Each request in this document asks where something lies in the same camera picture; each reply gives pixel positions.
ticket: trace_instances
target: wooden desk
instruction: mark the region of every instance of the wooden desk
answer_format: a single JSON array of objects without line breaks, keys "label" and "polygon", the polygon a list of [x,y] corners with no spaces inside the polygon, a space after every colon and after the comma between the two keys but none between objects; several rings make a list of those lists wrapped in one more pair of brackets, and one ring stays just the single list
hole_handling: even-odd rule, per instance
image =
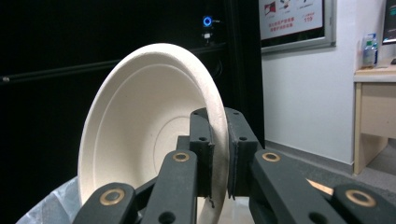
[{"label": "wooden desk", "polygon": [[396,65],[355,73],[355,146],[353,173],[361,170],[396,138]]}]

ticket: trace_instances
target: plastic bag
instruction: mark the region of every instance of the plastic bag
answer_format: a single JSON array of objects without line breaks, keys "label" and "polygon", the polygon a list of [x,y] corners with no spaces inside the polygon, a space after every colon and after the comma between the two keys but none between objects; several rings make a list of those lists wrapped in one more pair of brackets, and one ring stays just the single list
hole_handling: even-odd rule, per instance
[{"label": "plastic bag", "polygon": [[80,207],[78,178],[75,177],[51,192],[17,224],[69,224],[73,222]]}]

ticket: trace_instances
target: wall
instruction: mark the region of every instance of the wall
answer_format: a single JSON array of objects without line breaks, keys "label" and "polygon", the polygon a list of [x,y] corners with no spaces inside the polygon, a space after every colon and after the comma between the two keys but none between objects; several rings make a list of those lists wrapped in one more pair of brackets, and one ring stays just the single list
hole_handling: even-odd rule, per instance
[{"label": "wall", "polygon": [[262,55],[267,141],[352,164],[353,74],[361,38],[382,30],[385,0],[378,2],[337,2],[335,48]]}]

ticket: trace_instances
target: water bottle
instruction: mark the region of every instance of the water bottle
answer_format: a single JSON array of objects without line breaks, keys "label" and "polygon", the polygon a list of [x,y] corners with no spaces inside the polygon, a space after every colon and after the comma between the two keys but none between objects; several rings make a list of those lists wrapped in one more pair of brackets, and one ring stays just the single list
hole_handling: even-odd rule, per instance
[{"label": "water bottle", "polygon": [[363,50],[363,63],[361,68],[373,68],[375,65],[375,48],[373,40],[367,40],[366,47]]},{"label": "water bottle", "polygon": [[374,66],[378,63],[378,43],[376,42],[376,34],[370,34],[373,40],[373,48],[375,49],[375,59],[374,59]]}]

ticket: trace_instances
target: white paper bowl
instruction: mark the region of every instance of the white paper bowl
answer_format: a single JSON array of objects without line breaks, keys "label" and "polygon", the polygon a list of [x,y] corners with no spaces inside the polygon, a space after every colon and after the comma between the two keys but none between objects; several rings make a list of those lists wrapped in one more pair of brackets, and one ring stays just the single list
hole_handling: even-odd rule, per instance
[{"label": "white paper bowl", "polygon": [[78,158],[82,203],[103,185],[122,182],[135,189],[155,177],[164,156],[189,135],[190,113],[206,107],[214,132],[213,202],[199,222],[216,223],[228,174],[228,130],[212,77],[189,51],[154,44],[124,58],[108,75],[85,122]]}]

